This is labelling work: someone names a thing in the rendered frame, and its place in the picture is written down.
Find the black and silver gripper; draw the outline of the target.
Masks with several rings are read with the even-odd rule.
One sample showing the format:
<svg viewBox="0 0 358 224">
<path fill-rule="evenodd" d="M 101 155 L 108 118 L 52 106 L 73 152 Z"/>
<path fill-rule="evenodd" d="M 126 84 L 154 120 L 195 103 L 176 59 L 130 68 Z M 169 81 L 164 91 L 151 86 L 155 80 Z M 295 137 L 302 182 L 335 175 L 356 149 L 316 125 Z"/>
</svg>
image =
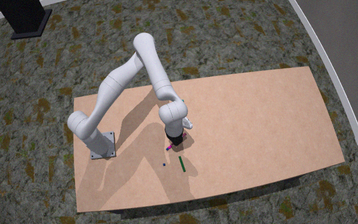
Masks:
<svg viewBox="0 0 358 224">
<path fill-rule="evenodd" d="M 186 129 L 191 129 L 193 127 L 192 123 L 190 122 L 190 120 L 188 120 L 187 117 L 182 119 L 182 128 L 178 131 L 178 132 L 170 132 L 167 130 L 167 128 L 165 127 L 165 133 L 167 138 L 175 145 L 178 146 L 180 143 L 182 143 L 183 141 L 183 131 L 184 128 Z"/>
</svg>

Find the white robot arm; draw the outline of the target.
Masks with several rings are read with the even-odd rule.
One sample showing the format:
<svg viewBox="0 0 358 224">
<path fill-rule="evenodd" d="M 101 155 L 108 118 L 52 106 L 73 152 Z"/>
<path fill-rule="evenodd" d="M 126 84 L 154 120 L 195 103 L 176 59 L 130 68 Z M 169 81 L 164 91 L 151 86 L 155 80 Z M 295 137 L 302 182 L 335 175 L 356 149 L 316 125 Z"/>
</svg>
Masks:
<svg viewBox="0 0 358 224">
<path fill-rule="evenodd" d="M 108 151 L 109 143 L 97 126 L 107 110 L 145 66 L 154 92 L 160 101 L 172 101 L 159 108 L 159 117 L 170 132 L 182 128 L 182 119 L 188 114 L 188 108 L 174 91 L 172 84 L 157 55 L 157 45 L 152 35 L 138 34 L 133 46 L 135 53 L 124 65 L 111 71 L 102 81 L 96 106 L 88 117 L 82 111 L 73 112 L 67 121 L 68 128 L 85 143 L 86 147 L 97 155 Z"/>
</svg>

